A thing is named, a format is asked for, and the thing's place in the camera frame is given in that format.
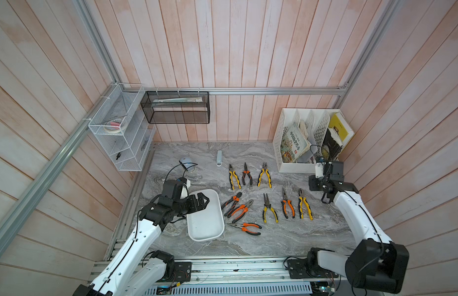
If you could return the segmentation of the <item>white plastic storage box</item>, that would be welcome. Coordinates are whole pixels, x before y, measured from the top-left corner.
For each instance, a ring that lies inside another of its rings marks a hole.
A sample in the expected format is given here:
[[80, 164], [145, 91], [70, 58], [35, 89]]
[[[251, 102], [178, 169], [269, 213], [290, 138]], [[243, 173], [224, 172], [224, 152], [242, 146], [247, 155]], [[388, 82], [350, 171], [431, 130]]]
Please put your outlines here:
[[196, 242], [204, 242], [220, 237], [225, 223], [218, 193], [213, 189], [192, 192], [196, 197], [199, 193], [204, 194], [209, 203], [204, 210], [187, 215], [187, 225], [189, 237]]

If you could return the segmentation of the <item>yellow black combination pliers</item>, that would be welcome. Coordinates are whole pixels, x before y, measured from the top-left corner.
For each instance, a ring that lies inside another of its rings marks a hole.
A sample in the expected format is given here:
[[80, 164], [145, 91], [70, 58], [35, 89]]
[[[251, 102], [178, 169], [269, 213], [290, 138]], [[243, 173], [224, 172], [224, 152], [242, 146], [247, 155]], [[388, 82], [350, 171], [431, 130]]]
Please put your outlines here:
[[235, 169], [232, 164], [229, 164], [229, 180], [231, 190], [241, 189], [241, 184], [238, 175], [236, 174]]

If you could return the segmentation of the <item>orange black small pliers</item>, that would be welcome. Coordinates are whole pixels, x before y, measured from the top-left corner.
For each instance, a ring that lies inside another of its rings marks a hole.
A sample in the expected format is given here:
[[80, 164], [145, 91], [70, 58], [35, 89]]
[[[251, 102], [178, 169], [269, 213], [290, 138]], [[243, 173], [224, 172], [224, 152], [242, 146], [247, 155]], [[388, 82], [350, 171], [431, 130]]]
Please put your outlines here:
[[253, 185], [253, 179], [252, 179], [252, 176], [251, 176], [251, 172], [247, 166], [247, 163], [244, 163], [244, 170], [243, 170], [243, 174], [242, 174], [242, 184], [244, 186], [246, 186], [246, 178], [249, 178], [249, 182], [248, 182], [248, 185], [252, 186]]

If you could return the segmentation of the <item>orange long nose pliers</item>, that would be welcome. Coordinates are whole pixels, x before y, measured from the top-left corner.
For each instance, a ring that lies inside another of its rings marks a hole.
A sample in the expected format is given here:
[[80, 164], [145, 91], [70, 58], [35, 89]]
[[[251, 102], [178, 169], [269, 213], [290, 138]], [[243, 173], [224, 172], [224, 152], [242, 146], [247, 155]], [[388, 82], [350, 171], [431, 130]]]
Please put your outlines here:
[[252, 236], [260, 236], [261, 232], [259, 229], [262, 229], [262, 227], [256, 223], [229, 223], [228, 226], [231, 226], [233, 228], [238, 228], [241, 229], [243, 232], [245, 232], [248, 235]]

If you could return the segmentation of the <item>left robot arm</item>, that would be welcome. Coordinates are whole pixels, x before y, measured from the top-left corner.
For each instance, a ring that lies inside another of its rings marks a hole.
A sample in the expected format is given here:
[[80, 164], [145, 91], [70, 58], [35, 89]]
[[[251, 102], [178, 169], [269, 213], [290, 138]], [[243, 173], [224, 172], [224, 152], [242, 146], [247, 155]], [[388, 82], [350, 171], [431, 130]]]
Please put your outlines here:
[[118, 254], [89, 286], [79, 285], [75, 296], [141, 296], [160, 279], [168, 279], [174, 271], [174, 256], [155, 251], [138, 272], [136, 268], [150, 246], [174, 217], [182, 217], [206, 209], [210, 199], [203, 193], [188, 193], [190, 182], [182, 177], [165, 181], [162, 193], [144, 206], [134, 230]]

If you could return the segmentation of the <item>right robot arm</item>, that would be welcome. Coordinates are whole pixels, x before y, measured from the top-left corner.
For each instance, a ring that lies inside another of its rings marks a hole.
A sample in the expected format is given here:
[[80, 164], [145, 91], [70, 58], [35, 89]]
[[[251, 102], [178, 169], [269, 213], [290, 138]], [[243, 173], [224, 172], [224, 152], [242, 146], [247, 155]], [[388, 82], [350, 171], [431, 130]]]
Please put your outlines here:
[[332, 271], [345, 277], [352, 287], [397, 294], [401, 291], [410, 254], [395, 244], [365, 207], [359, 190], [343, 175], [344, 164], [322, 161], [309, 178], [311, 191], [323, 192], [324, 204], [334, 204], [344, 216], [357, 244], [349, 255], [311, 248], [306, 269], [312, 276]]

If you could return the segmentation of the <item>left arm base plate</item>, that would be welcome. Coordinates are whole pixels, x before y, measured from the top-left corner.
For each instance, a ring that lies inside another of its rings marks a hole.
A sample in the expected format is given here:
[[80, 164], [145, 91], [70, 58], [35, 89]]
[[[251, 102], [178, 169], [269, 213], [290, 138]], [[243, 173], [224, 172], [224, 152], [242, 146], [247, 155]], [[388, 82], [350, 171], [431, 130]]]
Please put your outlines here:
[[192, 263], [189, 261], [169, 262], [161, 281], [189, 282], [192, 276]]

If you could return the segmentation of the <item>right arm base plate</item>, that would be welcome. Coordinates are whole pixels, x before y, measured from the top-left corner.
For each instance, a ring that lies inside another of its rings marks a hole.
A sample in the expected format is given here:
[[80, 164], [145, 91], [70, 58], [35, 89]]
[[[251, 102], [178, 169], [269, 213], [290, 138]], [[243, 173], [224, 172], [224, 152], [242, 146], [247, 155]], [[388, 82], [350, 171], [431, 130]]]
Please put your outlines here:
[[288, 270], [291, 279], [336, 279], [339, 277], [338, 274], [319, 267], [310, 259], [288, 257], [284, 260], [283, 265]]

